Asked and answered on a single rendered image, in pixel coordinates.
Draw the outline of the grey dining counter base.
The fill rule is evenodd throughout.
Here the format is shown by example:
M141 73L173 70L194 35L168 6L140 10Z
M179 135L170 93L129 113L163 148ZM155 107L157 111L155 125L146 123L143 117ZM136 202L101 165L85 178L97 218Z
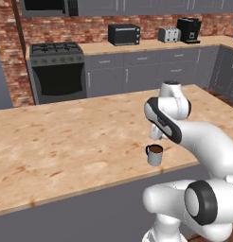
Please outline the grey dining counter base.
M208 177L198 164L0 216L0 242L141 242L154 221L143 206L145 188Z

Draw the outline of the grey gas range with oven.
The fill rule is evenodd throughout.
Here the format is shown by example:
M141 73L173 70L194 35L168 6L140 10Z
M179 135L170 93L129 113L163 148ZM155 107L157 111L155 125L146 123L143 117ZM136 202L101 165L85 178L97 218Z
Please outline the grey gas range with oven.
M33 44L27 66L37 105L86 98L84 56L77 43Z

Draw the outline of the grey fridge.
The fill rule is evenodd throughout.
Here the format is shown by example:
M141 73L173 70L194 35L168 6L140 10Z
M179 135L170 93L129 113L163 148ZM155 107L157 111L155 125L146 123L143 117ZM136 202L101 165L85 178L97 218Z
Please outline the grey fridge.
M9 88L0 61L0 110L12 108Z

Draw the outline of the black toaster oven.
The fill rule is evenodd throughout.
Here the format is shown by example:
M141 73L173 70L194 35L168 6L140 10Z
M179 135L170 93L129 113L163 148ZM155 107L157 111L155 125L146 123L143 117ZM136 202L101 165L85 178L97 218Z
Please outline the black toaster oven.
M108 42L114 46L137 45L140 27L133 24L108 25Z

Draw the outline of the grey side cupboards run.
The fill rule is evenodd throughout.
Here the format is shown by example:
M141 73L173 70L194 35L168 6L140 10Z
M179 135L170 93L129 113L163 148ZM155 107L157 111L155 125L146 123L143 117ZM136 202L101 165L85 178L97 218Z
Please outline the grey side cupboards run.
M233 49L221 45L209 88L233 101Z

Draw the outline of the grey microwave oven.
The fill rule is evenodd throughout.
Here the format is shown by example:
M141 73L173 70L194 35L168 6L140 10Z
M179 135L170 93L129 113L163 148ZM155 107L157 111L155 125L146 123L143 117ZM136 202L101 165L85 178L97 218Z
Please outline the grey microwave oven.
M78 0L20 0L22 15L32 17L78 16Z

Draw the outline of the grey mug of hot chocolate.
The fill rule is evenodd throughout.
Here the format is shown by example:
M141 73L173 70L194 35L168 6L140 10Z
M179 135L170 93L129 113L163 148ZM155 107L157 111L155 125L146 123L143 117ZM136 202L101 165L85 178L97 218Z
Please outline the grey mug of hot chocolate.
M148 145L145 148L148 156L148 164L151 166L159 166L162 162L163 148L158 144Z

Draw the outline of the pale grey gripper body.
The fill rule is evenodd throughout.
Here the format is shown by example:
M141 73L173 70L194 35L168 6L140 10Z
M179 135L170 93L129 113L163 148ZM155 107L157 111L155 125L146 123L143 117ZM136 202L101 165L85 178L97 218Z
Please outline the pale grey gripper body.
M161 140L163 138L163 132L156 125L152 125L150 137L153 140Z

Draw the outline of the grey upper cupboards run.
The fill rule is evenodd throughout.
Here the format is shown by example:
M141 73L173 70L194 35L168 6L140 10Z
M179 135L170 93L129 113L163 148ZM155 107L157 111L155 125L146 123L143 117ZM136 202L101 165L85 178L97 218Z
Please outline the grey upper cupboards run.
M78 0L79 16L233 13L233 0Z

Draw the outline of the grey lower cupboards run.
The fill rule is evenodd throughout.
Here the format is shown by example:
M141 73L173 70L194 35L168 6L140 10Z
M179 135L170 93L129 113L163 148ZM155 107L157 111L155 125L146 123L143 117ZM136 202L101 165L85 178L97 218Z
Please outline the grey lower cupboards run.
M205 46L86 56L87 95L159 89L165 80L207 87L218 50Z

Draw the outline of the silver toaster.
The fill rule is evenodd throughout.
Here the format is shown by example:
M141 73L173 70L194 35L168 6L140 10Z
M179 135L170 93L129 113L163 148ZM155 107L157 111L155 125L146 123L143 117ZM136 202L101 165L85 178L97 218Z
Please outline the silver toaster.
M158 40L162 43L176 43L181 38L181 30L177 27L165 27L158 30Z

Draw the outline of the black coffee machine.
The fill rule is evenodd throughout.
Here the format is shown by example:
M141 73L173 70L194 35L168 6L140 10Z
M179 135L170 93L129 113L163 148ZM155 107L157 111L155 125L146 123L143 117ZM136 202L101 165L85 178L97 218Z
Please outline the black coffee machine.
M181 31L180 41L183 43L199 43L198 34L201 21L197 18L181 18L177 20L177 28Z

